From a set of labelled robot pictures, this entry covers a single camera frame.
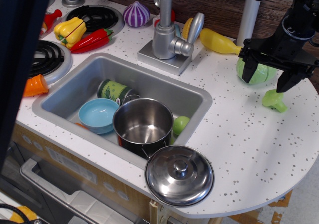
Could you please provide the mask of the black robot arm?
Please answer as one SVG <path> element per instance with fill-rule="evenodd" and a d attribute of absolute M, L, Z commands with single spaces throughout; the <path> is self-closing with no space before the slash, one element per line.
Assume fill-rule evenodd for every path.
<path fill-rule="evenodd" d="M 293 0 L 274 34 L 268 38 L 245 39 L 239 53 L 245 63 L 242 79 L 248 83 L 263 64 L 282 70 L 277 92 L 286 92 L 300 80 L 310 78 L 319 60 L 303 46 L 319 30 L 319 0 Z"/>

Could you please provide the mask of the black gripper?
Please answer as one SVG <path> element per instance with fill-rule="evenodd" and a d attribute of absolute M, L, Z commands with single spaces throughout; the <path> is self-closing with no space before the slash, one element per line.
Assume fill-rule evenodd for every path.
<path fill-rule="evenodd" d="M 268 65 L 284 70 L 277 80 L 277 93 L 288 91 L 300 80 L 309 78 L 311 74 L 308 72 L 319 67 L 319 59 L 304 51 L 302 46 L 289 38 L 246 39 L 239 53 L 245 63 L 242 79 L 249 83 L 259 63 Z"/>

